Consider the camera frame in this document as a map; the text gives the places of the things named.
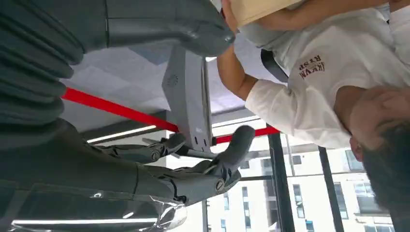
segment transparent plastic cover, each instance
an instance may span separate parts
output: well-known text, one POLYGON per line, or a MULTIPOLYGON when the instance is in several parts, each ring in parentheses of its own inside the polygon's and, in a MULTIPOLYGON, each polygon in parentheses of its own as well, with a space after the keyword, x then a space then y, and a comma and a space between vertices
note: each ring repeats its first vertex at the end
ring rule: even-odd
MULTIPOLYGON (((15 212, 7 199, 15 199, 16 192, 0 186, 5 203, 0 203, 0 218, 15 212)), ((163 232, 181 225, 187 216, 181 202, 92 189, 37 185, 22 200, 8 231, 163 232)))

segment ear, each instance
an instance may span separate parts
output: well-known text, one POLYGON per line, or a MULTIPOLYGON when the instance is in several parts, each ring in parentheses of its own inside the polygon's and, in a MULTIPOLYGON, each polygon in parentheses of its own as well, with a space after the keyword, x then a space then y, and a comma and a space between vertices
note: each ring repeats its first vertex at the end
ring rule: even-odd
POLYGON ((350 138, 350 148, 354 156, 356 157, 356 160, 363 162, 363 149, 359 141, 357 141, 355 137, 350 138))

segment dark hair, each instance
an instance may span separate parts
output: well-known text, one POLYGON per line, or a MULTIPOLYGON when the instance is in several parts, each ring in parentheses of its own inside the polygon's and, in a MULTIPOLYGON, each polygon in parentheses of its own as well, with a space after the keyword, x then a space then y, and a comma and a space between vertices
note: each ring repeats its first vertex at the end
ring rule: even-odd
POLYGON ((408 214, 410 210, 410 123, 382 134, 384 144, 376 150, 364 148, 363 165, 376 202, 385 209, 408 214))

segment ceiling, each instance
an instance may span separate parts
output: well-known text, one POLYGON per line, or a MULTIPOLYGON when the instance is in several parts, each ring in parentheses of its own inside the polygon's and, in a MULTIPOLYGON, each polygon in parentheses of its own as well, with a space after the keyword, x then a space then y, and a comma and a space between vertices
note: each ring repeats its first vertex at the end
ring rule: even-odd
MULTIPOLYGON (((235 50, 246 72, 262 79, 275 80, 263 67, 260 49, 238 34, 235 50)), ((73 66, 74 76, 62 82, 71 88, 144 112, 169 109, 161 88, 171 47, 165 44, 111 48, 85 55, 73 66)), ((221 83, 216 60, 208 63, 212 113, 241 108, 244 102, 221 83)), ((79 131, 87 131, 126 120, 101 110, 64 101, 62 118, 79 131)))

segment white t-shirt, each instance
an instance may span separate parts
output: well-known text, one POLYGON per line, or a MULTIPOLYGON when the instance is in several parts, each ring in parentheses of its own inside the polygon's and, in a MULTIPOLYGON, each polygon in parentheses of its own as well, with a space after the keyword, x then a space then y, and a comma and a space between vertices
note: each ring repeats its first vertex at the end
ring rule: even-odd
POLYGON ((410 86, 410 7, 390 26, 375 9, 329 18, 306 28, 276 53, 288 86, 259 80, 246 107, 278 130, 317 145, 349 147, 333 107, 342 86, 410 86))

